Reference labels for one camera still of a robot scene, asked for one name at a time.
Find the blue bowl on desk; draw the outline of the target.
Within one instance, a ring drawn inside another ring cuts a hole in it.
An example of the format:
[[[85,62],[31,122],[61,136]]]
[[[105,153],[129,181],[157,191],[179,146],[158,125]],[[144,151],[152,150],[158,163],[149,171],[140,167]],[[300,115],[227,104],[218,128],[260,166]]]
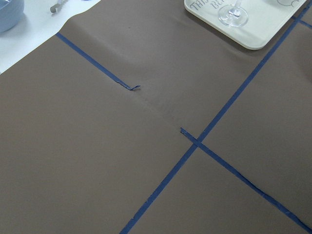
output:
[[[14,27],[22,18],[24,0],[0,1],[0,32],[3,33]]]

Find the cream bear serving tray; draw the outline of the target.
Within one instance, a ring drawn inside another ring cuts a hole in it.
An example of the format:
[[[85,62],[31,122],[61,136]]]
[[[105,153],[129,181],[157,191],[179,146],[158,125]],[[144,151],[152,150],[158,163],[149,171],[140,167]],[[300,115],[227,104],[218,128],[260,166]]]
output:
[[[226,26],[218,17],[219,10],[225,5],[234,5],[234,0],[185,0],[184,6],[243,47],[259,50],[305,3],[305,0],[244,0],[241,6],[248,14],[248,21],[239,27]]]

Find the clear wine glass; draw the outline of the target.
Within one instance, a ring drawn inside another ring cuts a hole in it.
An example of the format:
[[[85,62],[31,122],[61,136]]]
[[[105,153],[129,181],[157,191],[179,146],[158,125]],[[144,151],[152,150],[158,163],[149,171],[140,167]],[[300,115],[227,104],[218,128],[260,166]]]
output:
[[[248,22],[248,13],[241,7],[242,1],[237,0],[235,4],[228,4],[218,11],[219,21],[228,27],[241,27]]]

